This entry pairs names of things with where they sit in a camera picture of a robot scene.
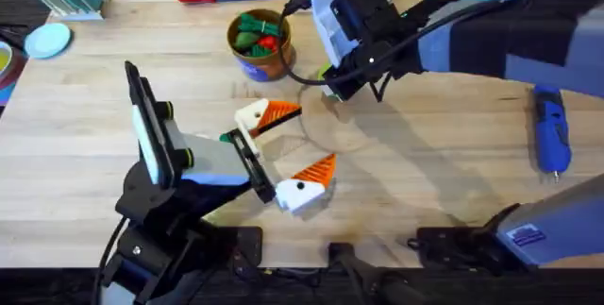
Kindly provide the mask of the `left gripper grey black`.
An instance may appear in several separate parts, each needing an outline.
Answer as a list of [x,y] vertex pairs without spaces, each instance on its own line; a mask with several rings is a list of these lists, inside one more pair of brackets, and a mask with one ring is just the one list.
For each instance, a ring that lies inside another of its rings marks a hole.
[[301,113],[301,106],[293,102],[263,98],[235,112],[238,128],[225,134],[226,142],[183,133],[175,121],[166,121],[176,155],[175,181],[219,187],[248,185],[262,202],[276,197],[282,210],[299,211],[327,191],[334,176],[336,155],[323,157],[275,188],[260,163],[254,140]]

